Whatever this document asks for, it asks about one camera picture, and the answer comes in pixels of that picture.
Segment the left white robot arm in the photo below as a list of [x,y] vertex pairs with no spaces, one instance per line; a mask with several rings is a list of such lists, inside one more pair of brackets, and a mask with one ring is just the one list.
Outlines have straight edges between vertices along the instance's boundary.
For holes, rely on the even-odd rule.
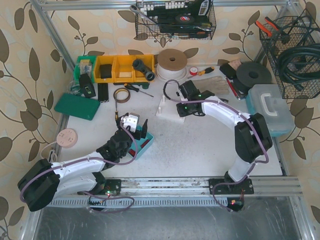
[[82,192],[95,196],[103,191],[106,179],[102,171],[130,164],[120,160],[138,141],[147,137],[148,123],[138,127],[140,117],[126,113],[116,120],[117,131],[94,152],[62,162],[38,160],[19,180],[20,200],[31,212],[48,206],[55,198]]

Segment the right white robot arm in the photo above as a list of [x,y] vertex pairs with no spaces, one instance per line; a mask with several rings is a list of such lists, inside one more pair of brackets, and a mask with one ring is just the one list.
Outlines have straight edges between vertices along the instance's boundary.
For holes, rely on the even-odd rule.
[[241,183],[257,164],[270,161],[267,151],[273,142],[262,114],[239,111],[208,90],[200,92],[191,80],[179,84],[178,89],[183,97],[176,104],[180,117],[210,116],[233,130],[237,156],[224,175],[226,183]]

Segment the small orange-black screwdriver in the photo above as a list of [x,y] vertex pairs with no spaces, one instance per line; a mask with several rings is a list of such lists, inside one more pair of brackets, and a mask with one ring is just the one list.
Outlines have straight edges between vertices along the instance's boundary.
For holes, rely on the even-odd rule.
[[115,101],[115,121],[118,120],[118,100],[117,98],[114,98]]

